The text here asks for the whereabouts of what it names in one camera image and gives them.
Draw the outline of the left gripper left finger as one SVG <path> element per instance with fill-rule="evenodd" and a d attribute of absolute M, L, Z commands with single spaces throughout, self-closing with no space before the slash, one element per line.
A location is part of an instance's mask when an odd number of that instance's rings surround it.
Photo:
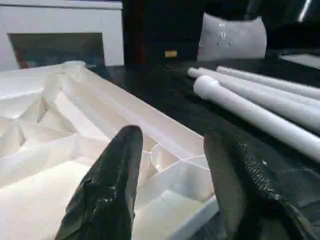
<path fill-rule="evenodd" d="M 57 240 L 130 240 L 135 218 L 143 133 L 123 127 L 76 188 Z"/>

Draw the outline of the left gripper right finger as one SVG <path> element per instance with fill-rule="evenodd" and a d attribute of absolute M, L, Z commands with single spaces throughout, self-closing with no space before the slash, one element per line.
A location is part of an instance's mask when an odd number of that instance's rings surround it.
<path fill-rule="evenodd" d="M 203 148 L 229 240 L 317 240 L 320 167 L 260 152 L 221 130 Z"/>

